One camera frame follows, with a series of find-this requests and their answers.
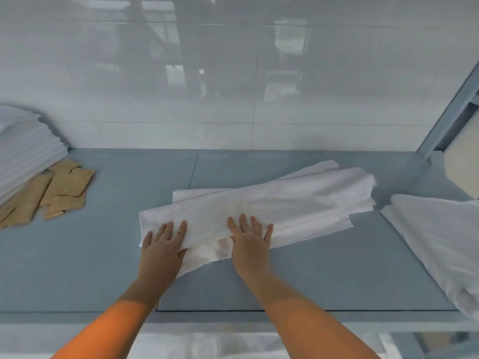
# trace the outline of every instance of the brown cardboard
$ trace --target brown cardboard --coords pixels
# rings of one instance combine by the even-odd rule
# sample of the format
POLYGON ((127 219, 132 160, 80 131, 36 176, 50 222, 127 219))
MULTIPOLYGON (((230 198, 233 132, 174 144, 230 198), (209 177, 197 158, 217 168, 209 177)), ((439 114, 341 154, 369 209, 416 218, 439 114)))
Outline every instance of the brown cardboard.
POLYGON ((44 211, 43 211, 43 221, 46 222, 50 219, 53 219, 53 218, 56 218, 60 215, 62 215, 64 212, 63 211, 56 211, 55 210, 55 207, 53 207, 52 205, 47 205, 45 208, 44 208, 44 211))
POLYGON ((52 203, 53 198, 57 195, 58 191, 61 189, 63 185, 68 184, 69 181, 69 173, 66 171, 57 172, 54 176, 48 189, 43 196, 42 201, 40 202, 40 206, 49 205, 52 203))
POLYGON ((8 200, 1 208, 0 208, 0 223, 2 223, 12 211, 18 205, 18 198, 20 197, 21 191, 16 193, 10 200, 8 200))
POLYGON ((15 210, 3 222, 6 226, 26 224, 32 221, 53 174, 40 174, 30 179, 17 201, 15 210))
POLYGON ((53 198, 50 211, 65 211, 69 209, 81 209, 85 206, 87 190, 85 189, 79 196, 57 195, 53 198))
POLYGON ((67 172, 69 173, 71 170, 81 166, 79 162, 70 160, 70 159, 63 159, 58 161, 56 164, 53 166, 50 166, 48 169, 55 171, 55 172, 67 172))
POLYGON ((71 170, 63 184, 56 187, 56 195, 79 196, 87 187, 95 170, 76 168, 71 170))

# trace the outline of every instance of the gray table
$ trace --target gray table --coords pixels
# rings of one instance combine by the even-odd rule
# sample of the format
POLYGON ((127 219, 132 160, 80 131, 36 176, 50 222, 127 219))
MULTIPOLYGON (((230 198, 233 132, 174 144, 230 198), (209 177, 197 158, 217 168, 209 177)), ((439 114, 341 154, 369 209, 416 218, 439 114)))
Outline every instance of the gray table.
MULTIPOLYGON (((138 212, 170 204, 176 189, 258 184, 334 159, 374 174, 378 208, 394 193, 469 199, 412 153, 74 150, 70 157, 97 170, 86 207, 46 223, 38 213, 0 232, 0 323, 83 325, 106 309, 136 275, 138 212)), ((352 229, 274 249, 275 272, 356 331, 478 328, 378 210, 351 221, 352 229)), ((180 277, 149 321, 269 325, 231 260, 180 277)))

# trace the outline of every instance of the blue-gray tabletop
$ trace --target blue-gray tabletop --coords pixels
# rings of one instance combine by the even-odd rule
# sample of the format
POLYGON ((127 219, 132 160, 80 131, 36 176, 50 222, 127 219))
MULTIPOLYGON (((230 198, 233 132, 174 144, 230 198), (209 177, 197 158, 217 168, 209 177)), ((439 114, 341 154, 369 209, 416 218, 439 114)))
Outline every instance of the blue-gray tabletop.
MULTIPOLYGON (((86 207, 48 222, 39 211, 0 231, 0 313, 101 312, 135 278, 140 211, 170 204, 176 189, 259 184, 328 159, 374 174, 378 206, 351 216, 354 228, 272 250, 274 271, 330 311, 456 310, 379 212, 395 193, 469 199, 414 153, 72 150, 70 158, 96 170, 86 207)), ((177 279, 159 310, 175 321, 173 313, 226 318, 261 307, 227 259, 177 279)))

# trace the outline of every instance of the person's right arm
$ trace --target person's right arm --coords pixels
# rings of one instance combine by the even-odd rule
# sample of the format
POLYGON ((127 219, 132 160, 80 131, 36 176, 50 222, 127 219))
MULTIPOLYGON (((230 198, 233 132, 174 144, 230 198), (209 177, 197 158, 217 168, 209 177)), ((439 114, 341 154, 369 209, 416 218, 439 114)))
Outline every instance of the person's right arm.
POLYGON ((233 264, 270 317, 291 359, 377 359, 362 340, 270 271, 272 225, 263 238, 255 217, 252 228, 244 214, 239 218, 239 226, 228 218, 233 264))

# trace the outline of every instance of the folded white fabric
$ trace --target folded white fabric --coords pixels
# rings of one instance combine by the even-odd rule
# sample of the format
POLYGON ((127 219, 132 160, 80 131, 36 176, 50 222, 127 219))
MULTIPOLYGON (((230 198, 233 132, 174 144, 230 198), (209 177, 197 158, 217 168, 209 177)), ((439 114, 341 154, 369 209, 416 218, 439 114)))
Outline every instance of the folded white fabric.
POLYGON ((0 206, 34 175, 68 154, 31 111, 0 105, 0 206))
POLYGON ((393 195, 381 213, 456 307, 479 320, 479 201, 393 195))
POLYGON ((182 248, 190 248, 179 276, 231 257, 226 221, 242 212, 266 227, 274 223, 271 247, 350 228, 349 214, 371 211, 374 177, 359 168, 338 170, 334 161, 296 171, 278 180, 238 189, 196 189, 173 193, 172 205, 140 213, 142 237, 170 220, 188 221, 182 248))

